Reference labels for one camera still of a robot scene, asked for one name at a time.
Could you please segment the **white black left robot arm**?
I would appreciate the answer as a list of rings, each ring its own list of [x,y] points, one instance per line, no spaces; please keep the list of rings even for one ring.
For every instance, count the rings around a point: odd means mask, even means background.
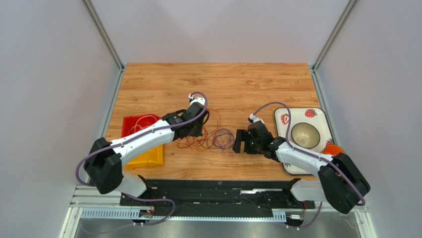
[[[202,92],[189,95],[186,110],[168,113],[153,125],[129,136],[107,141],[101,137],[94,141],[89,154],[77,165],[76,174],[84,169],[100,194],[118,191],[140,197],[147,185],[141,176],[123,171],[123,167],[139,155],[188,136],[201,134],[204,118],[208,114],[208,99]]]

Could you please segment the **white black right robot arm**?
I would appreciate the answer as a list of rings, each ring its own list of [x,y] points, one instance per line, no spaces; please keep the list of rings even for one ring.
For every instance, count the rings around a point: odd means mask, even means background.
[[[261,154],[282,164],[301,168],[316,180],[295,178],[283,189],[289,202],[327,202],[347,214],[355,206],[364,206],[370,184],[345,153],[328,155],[292,143],[285,137],[274,137],[261,118],[249,117],[247,129],[236,131],[232,147],[235,153]]]

